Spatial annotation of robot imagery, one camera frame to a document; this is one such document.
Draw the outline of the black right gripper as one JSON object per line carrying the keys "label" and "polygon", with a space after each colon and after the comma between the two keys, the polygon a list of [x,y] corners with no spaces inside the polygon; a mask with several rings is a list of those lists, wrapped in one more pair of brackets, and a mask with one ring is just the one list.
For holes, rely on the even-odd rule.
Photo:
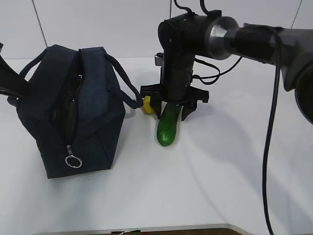
{"label": "black right gripper", "polygon": [[198,100],[208,102],[208,91],[191,86],[194,61],[193,54],[159,52],[155,55],[155,65],[161,67],[160,82],[141,86],[140,95],[151,97],[150,107],[157,119],[161,117],[162,101],[183,104],[181,121],[197,109]]}

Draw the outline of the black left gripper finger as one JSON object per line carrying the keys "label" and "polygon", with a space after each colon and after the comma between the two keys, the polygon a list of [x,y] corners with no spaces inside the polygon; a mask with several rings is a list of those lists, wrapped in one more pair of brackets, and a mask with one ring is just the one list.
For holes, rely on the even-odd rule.
{"label": "black left gripper finger", "polygon": [[27,95],[27,81],[0,57],[0,94],[12,97]]}

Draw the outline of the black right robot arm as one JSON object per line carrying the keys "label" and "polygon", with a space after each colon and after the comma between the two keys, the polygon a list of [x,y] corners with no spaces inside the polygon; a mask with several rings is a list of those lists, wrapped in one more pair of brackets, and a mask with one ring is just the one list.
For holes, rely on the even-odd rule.
{"label": "black right robot arm", "polygon": [[267,25],[239,26],[220,10],[207,16],[185,13],[164,20],[157,30],[163,56],[156,59],[161,67],[160,82],[140,88],[149,96],[160,116],[161,102],[183,106],[182,117],[194,112],[197,102],[208,102],[209,94],[191,86],[195,78],[196,56],[215,60],[238,55],[264,64],[279,65],[284,89],[294,91],[303,116],[313,119],[313,32]]}

